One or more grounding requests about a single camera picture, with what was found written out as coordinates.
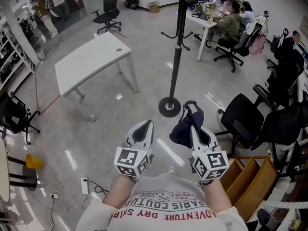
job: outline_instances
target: power plug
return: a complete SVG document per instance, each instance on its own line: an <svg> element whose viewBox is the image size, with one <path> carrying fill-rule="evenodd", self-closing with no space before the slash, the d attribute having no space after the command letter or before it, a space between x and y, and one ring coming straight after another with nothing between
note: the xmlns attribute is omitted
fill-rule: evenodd
<svg viewBox="0 0 308 231"><path fill-rule="evenodd" d="M89 194L89 186L85 177L81 177L81 189L83 194Z"/></svg>
<svg viewBox="0 0 308 231"><path fill-rule="evenodd" d="M50 193L50 198L58 199L58 198L59 198L59 195L56 194L56 193Z"/></svg>

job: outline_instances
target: yellow trash can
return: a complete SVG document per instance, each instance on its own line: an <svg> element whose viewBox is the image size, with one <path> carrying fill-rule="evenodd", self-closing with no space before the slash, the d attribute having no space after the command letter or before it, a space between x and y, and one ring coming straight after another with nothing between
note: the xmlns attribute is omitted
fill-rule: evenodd
<svg viewBox="0 0 308 231"><path fill-rule="evenodd" d="M27 168L42 169L44 167L44 162L42 159L28 154L26 157L26 166Z"/></svg>

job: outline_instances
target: green hoodie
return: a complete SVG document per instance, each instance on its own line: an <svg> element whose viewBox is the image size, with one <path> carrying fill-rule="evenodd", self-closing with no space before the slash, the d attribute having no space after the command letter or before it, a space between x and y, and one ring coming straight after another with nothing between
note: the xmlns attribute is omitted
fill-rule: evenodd
<svg viewBox="0 0 308 231"><path fill-rule="evenodd" d="M226 38L237 40L240 30L240 22L243 18L237 14L229 14L226 18L221 19L217 22L217 27L223 31Z"/></svg>

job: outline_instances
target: pink backpack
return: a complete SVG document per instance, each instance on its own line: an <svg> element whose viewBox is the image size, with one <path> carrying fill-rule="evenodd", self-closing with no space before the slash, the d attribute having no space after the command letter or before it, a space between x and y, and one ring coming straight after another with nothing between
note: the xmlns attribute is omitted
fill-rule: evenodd
<svg viewBox="0 0 308 231"><path fill-rule="evenodd" d="M252 55L260 54L264 49L265 37L263 35L257 35L254 42L249 46L249 52Z"/></svg>

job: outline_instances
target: beige pants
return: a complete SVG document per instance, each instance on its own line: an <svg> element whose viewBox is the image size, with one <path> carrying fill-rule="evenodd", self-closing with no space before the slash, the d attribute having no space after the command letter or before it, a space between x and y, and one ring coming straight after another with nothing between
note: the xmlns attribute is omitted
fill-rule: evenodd
<svg viewBox="0 0 308 231"><path fill-rule="evenodd" d="M42 16L42 21L44 23L44 25L46 26L46 28L48 29L48 31L50 31L51 33L57 33L58 30L55 28L55 26L53 25L52 21L51 21L51 17L50 15L43 15Z"/></svg>

